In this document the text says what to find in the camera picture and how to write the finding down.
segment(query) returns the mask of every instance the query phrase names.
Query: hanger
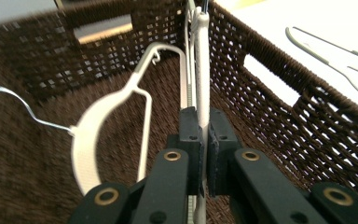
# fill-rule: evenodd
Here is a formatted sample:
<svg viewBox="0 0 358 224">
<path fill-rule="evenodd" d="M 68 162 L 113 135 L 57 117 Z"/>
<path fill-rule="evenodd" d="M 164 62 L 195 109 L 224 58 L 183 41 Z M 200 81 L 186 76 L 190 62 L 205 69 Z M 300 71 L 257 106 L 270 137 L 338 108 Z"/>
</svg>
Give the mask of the hanger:
<svg viewBox="0 0 358 224">
<path fill-rule="evenodd" d="M 199 126 L 202 129 L 204 155 L 202 168 L 202 187 L 205 188 L 206 152 L 210 118 L 210 65 L 209 65 L 209 14 L 208 0 L 203 0 L 202 7 L 195 7 L 193 0 L 187 1 L 185 20 L 186 67 L 190 78 L 192 104 L 197 109 Z M 191 36 L 188 38 L 188 24 L 191 22 Z M 189 196 L 189 214 L 194 212 L 196 223 L 206 223 L 206 200 L 202 195 Z"/>
<path fill-rule="evenodd" d="M 61 126 L 59 124 L 55 124 L 55 123 L 51 123 L 51 122 L 47 122 L 45 120 L 42 120 L 42 119 L 38 119 L 35 115 L 34 115 L 34 112 L 32 111 L 31 107 L 14 91 L 11 91 L 5 87 L 1 87 L 0 86 L 0 92 L 4 92 L 4 93 L 8 93 L 10 95 L 13 95 L 15 96 L 17 99 L 19 99 L 24 105 L 25 105 L 25 108 L 27 109 L 28 113 L 30 114 L 30 116 L 38 123 L 41 123 L 43 125 L 47 125 L 47 126 L 50 126 L 50 127 L 53 127 L 53 128 L 57 128 L 57 129 L 61 129 L 61 130 L 66 130 L 68 132 L 71 132 L 71 129 L 68 128 L 68 127 L 64 127 L 64 126 Z"/>
<path fill-rule="evenodd" d="M 145 178 L 152 97 L 147 91 L 140 89 L 138 83 L 142 79 L 147 66 L 150 63 L 159 62 L 159 50 L 170 50 L 180 55 L 181 109 L 186 108 L 188 103 L 191 102 L 191 95 L 187 95 L 188 83 L 191 84 L 191 80 L 188 80 L 186 75 L 185 54 L 172 45 L 150 44 L 124 88 L 96 101 L 82 115 L 78 124 L 71 126 L 71 134 L 74 137 L 72 142 L 72 167 L 76 182 L 83 195 L 101 184 L 96 161 L 96 145 L 103 122 L 115 108 L 125 103 L 134 92 L 146 98 L 144 132 L 137 181 Z"/>
<path fill-rule="evenodd" d="M 299 28 L 296 28 L 296 27 L 293 27 L 293 28 L 289 28 L 289 27 L 286 27 L 286 36 L 287 38 L 294 44 L 296 45 L 297 47 L 299 47 L 300 49 L 304 50 L 305 52 L 307 52 L 309 55 L 311 55 L 312 57 L 314 57 L 315 59 L 319 60 L 321 63 L 324 63 L 325 65 L 333 68 L 334 70 L 336 70 L 337 72 L 339 72 L 342 76 L 344 76 L 350 83 L 351 85 L 358 91 L 358 86 L 356 86 L 356 84 L 353 82 L 353 80 L 350 78 L 350 76 L 347 74 L 347 72 L 345 71 L 345 69 L 351 69 L 353 71 L 356 71 L 358 72 L 358 69 L 357 68 L 354 68 L 352 66 L 345 66 L 345 67 L 342 67 L 340 66 L 339 64 L 334 64 L 334 63 L 331 63 L 329 62 L 327 59 L 325 59 L 324 57 L 322 57 L 321 55 L 319 55 L 317 52 L 315 52 L 310 46 L 306 46 L 302 43 L 300 43 L 298 40 L 296 40 L 293 36 L 292 36 L 292 32 L 291 30 L 292 29 L 296 29 L 306 35 L 310 35 L 316 39 L 319 39 L 319 40 L 322 40 L 323 42 L 327 43 L 327 44 L 330 44 L 336 48 L 339 48 L 339 49 L 344 49 L 342 48 L 341 46 L 338 46 L 336 44 L 333 44 L 331 42 L 328 42 L 322 38 L 320 38 L 319 36 L 316 36 L 316 35 L 312 35 L 308 32 L 305 32 Z M 356 56 L 358 56 L 358 51 L 355 51 L 355 50 L 349 50 L 349 49 L 344 49 L 346 50 L 347 52 L 351 53 L 351 54 L 354 54 Z"/>
</svg>

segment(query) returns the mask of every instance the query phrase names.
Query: brown woven basket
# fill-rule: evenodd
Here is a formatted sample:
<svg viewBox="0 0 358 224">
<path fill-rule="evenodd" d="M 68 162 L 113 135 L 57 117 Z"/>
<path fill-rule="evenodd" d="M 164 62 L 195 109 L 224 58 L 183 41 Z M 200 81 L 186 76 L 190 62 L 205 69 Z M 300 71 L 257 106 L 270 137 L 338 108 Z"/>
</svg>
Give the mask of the brown woven basket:
<svg viewBox="0 0 358 224">
<path fill-rule="evenodd" d="M 184 47 L 185 0 L 116 0 L 0 24 L 0 85 L 36 115 L 74 125 L 128 80 L 154 41 Z M 358 106 L 265 38 L 210 4 L 212 105 L 247 147 L 265 152 L 298 187 L 334 181 L 358 191 Z M 131 14 L 133 30 L 78 44 L 74 29 Z M 300 95 L 280 100 L 243 67 L 252 55 Z M 163 53 L 141 87 L 153 96 L 148 168 L 178 131 L 179 62 Z M 135 182 L 145 100 L 132 96 L 108 118 L 98 143 L 103 181 Z M 35 123 L 0 93 L 0 223 L 65 223 L 82 198 L 71 168 L 72 137 Z M 210 200 L 208 223 L 231 223 L 227 198 Z"/>
</svg>

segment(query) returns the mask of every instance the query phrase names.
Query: white plastic hanger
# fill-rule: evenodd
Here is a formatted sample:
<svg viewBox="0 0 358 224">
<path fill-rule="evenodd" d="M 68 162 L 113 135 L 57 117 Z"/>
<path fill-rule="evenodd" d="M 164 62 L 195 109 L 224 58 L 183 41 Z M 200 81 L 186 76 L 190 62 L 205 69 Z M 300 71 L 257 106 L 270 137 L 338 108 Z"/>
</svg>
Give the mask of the white plastic hanger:
<svg viewBox="0 0 358 224">
<path fill-rule="evenodd" d="M 180 55 L 181 109 L 187 107 L 187 102 L 191 102 L 191 95 L 187 95 L 185 54 L 172 45 L 162 43 L 149 45 L 125 87 L 96 101 L 83 114 L 77 126 L 71 126 L 71 133 L 74 137 L 72 143 L 72 167 L 77 184 L 84 195 L 101 184 L 96 161 L 96 145 L 103 122 L 115 108 L 126 102 L 133 92 L 146 97 L 145 123 L 137 180 L 140 181 L 145 178 L 152 98 L 147 91 L 138 87 L 138 83 L 147 66 L 150 63 L 159 62 L 159 50 L 171 50 Z"/>
<path fill-rule="evenodd" d="M 193 0 L 187 1 L 185 21 L 186 65 L 192 83 L 193 106 L 197 108 L 199 126 L 202 129 L 204 146 L 204 161 L 202 167 L 202 187 L 206 185 L 206 152 L 208 140 L 208 126 L 210 118 L 210 65 L 209 65 L 209 14 L 208 1 L 202 2 L 202 7 L 195 7 Z M 188 24 L 191 22 L 191 36 L 188 39 Z M 190 215 L 188 223 L 206 223 L 206 200 L 202 195 L 189 196 L 189 214 L 194 210 L 194 217 Z"/>
</svg>

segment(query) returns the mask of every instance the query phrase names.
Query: wicker basket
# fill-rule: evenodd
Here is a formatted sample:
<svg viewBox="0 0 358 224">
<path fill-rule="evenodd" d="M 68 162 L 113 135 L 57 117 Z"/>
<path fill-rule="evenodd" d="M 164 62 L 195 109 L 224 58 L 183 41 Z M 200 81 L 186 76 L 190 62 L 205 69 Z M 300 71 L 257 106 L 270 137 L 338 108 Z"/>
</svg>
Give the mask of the wicker basket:
<svg viewBox="0 0 358 224">
<path fill-rule="evenodd" d="M 153 41 L 184 47 L 184 0 L 116 0 L 0 24 L 0 85 L 36 115 L 73 125 L 95 100 L 126 83 Z M 215 3 L 210 4 L 212 105 L 247 147 L 265 152 L 298 187 L 334 181 L 358 191 L 358 106 Z M 85 45 L 74 29 L 131 14 L 133 30 Z M 280 100 L 243 61 L 252 55 L 300 98 Z M 153 96 L 148 168 L 177 133 L 179 60 L 164 53 L 141 87 Z M 103 126 L 103 181 L 135 182 L 145 100 L 132 96 Z M 72 138 L 35 123 L 0 93 L 0 223 L 65 223 L 82 198 L 71 168 Z M 208 223 L 233 221 L 227 198 L 208 204 Z"/>
</svg>

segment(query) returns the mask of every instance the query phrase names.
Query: white wall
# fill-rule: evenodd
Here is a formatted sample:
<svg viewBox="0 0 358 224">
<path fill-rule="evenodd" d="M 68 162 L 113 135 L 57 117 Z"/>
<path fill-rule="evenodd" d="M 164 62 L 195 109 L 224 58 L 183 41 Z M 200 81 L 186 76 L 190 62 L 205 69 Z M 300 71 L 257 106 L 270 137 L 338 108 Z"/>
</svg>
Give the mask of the white wall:
<svg viewBox="0 0 358 224">
<path fill-rule="evenodd" d="M 54 0 L 0 0 L 0 22 L 55 8 Z"/>
</svg>

